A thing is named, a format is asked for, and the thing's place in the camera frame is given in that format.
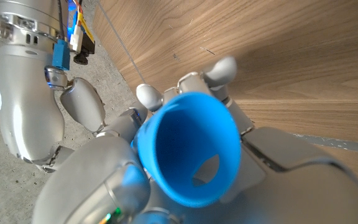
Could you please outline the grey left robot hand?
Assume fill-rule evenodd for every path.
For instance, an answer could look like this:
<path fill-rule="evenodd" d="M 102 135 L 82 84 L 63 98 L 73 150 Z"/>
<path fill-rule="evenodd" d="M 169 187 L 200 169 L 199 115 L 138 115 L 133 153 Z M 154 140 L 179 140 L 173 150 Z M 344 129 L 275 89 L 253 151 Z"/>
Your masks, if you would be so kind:
<path fill-rule="evenodd" d="M 137 103 L 52 174 L 34 223 L 358 223 L 358 178 L 335 157 L 256 128 L 227 92 L 233 57 Z"/>

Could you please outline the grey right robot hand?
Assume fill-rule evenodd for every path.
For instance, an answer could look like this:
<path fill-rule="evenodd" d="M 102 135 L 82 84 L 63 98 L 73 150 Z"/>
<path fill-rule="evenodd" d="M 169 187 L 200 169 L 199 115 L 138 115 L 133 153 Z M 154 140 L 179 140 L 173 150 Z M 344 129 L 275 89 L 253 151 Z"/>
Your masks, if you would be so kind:
<path fill-rule="evenodd" d="M 0 1 L 0 128 L 11 154 L 45 172 L 57 170 L 71 149 L 60 145 L 64 113 L 91 133 L 106 113 L 96 89 L 69 79 L 70 63 L 94 53 L 81 1 Z"/>

